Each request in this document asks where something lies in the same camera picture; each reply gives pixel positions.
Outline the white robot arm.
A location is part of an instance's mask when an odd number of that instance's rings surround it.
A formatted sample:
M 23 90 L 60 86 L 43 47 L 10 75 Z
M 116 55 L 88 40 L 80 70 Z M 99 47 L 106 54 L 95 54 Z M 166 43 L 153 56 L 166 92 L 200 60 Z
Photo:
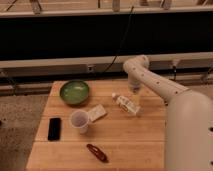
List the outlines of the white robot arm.
M 164 171 L 213 171 L 213 100 L 151 72 L 145 55 L 123 69 L 132 90 L 144 84 L 167 103 Z

